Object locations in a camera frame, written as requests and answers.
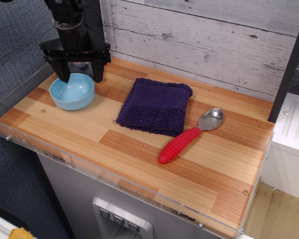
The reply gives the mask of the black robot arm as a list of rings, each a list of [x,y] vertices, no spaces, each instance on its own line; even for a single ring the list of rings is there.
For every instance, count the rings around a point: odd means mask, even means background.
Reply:
[[[69,62],[88,62],[95,81],[101,82],[111,55],[110,45],[105,40],[100,2],[47,0],[45,3],[59,37],[39,45],[44,60],[65,83],[70,78]]]

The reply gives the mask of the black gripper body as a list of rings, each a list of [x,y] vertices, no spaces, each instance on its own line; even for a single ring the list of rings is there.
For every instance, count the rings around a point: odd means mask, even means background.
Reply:
[[[74,61],[101,60],[104,65],[111,62],[110,44],[105,42],[102,50],[92,49],[88,34],[87,24],[67,24],[54,22],[59,38],[43,42],[39,45],[45,58],[56,56],[57,58],[68,57]]]

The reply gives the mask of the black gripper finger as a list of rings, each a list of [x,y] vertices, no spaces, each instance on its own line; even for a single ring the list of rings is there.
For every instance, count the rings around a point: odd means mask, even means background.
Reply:
[[[95,61],[91,63],[93,75],[96,83],[103,80],[104,65],[102,61]]]
[[[50,65],[62,82],[68,83],[70,70],[66,61],[50,61]]]

